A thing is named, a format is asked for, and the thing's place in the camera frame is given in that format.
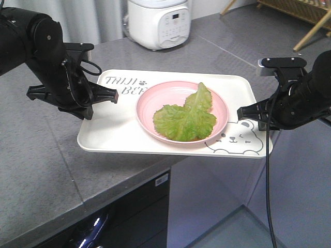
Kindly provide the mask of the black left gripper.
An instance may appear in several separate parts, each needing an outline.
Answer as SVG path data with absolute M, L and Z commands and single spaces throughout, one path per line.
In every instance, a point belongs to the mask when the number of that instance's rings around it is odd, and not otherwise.
M 118 102 L 116 89 L 89 82 L 80 66 L 68 55 L 34 56 L 26 64 L 41 82 L 41 85 L 29 87 L 27 96 L 31 100 L 42 100 L 82 120 L 92 119 L 93 104 Z

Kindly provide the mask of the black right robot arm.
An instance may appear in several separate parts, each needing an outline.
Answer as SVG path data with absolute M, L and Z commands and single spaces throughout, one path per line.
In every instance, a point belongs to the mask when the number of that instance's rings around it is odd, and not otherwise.
M 259 130 L 293 130 L 330 116 L 330 51 L 321 53 L 312 70 L 299 57 L 259 59 L 257 73 L 274 76 L 276 91 L 267 99 L 237 110 L 239 120 L 257 121 Z

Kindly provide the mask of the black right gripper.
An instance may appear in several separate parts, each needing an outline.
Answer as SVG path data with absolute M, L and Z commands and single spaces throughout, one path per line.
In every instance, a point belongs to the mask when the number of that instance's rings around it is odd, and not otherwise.
M 258 122 L 259 131 L 293 130 L 316 119 L 330 116 L 330 75 L 308 74 L 277 96 L 268 124 L 271 100 L 265 99 L 237 110 L 238 120 Z

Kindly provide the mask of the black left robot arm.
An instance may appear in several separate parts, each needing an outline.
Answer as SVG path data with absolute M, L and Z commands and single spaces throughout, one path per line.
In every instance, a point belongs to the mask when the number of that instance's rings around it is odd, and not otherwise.
M 26 64 L 41 85 L 27 96 L 56 106 L 59 111 L 90 120 L 93 104 L 117 103 L 118 92 L 86 78 L 91 43 L 66 43 L 59 22 L 49 15 L 15 7 L 1 7 L 1 74 Z

